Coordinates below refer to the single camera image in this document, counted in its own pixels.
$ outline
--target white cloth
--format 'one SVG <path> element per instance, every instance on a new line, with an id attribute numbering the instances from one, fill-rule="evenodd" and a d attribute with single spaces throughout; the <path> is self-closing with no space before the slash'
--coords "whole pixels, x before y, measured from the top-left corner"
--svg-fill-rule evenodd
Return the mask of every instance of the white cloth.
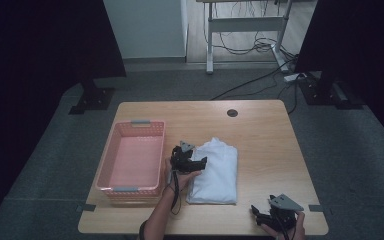
<path id="1" fill-rule="evenodd" d="M 202 174 L 189 183 L 188 203 L 235 204 L 238 151 L 218 138 L 201 147 L 192 155 L 193 161 L 207 157 Z"/>

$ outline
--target wall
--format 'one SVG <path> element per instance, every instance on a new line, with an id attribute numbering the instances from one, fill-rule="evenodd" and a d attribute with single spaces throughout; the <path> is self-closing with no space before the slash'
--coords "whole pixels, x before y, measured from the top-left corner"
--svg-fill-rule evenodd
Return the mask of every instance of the wall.
<path id="1" fill-rule="evenodd" d="M 186 0 L 104 0 L 123 59 L 185 57 Z"/>

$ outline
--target person's right hand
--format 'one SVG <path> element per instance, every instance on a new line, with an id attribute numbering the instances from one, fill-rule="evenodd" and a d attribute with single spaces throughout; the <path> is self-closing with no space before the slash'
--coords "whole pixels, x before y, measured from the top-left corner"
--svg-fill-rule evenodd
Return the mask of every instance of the person's right hand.
<path id="1" fill-rule="evenodd" d="M 303 212 L 296 212 L 296 214 L 298 215 L 297 224 L 295 228 L 292 228 L 288 231 L 289 239 L 292 239 L 293 237 L 294 240 L 305 240 L 305 229 L 304 229 L 305 214 Z M 283 234 L 276 232 L 273 228 L 265 224 L 261 224 L 261 228 L 264 231 L 266 231 L 268 234 L 270 234 L 270 236 L 279 240 L 285 240 L 285 237 L 283 236 Z"/>

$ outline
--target hand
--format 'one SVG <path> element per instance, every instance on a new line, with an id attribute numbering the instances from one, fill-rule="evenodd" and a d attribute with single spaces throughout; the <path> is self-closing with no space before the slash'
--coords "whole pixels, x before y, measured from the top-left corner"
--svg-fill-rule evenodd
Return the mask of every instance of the hand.
<path id="1" fill-rule="evenodd" d="M 298 215 L 297 224 L 296 224 L 295 228 L 292 228 L 288 231 L 289 239 L 292 239 L 292 237 L 293 237 L 294 240 L 305 240 L 305 229 L 304 229 L 305 214 L 303 212 L 296 212 L 296 214 Z M 262 224 L 261 228 L 264 231 L 266 231 L 268 234 L 270 234 L 270 236 L 272 236 L 274 238 L 279 237 L 278 238 L 279 240 L 285 240 L 285 237 L 283 236 L 282 233 L 276 232 L 271 227 L 269 227 L 265 224 Z"/>
<path id="2" fill-rule="evenodd" d="M 171 171 L 171 163 L 170 158 L 166 158 L 166 173 L 167 176 Z M 188 174 L 177 174 L 177 179 L 179 180 L 179 190 L 182 191 L 188 185 L 189 180 L 201 174 L 201 171 L 191 172 Z M 174 189 L 173 180 L 170 183 L 170 186 Z"/>

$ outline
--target pink basket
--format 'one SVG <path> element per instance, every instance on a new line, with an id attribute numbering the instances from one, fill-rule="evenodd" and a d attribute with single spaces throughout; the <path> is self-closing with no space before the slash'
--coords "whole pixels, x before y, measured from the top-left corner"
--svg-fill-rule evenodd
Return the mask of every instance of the pink basket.
<path id="1" fill-rule="evenodd" d="M 164 121 L 135 120 L 114 125 L 96 187 L 110 199 L 157 197 L 164 169 Z"/>

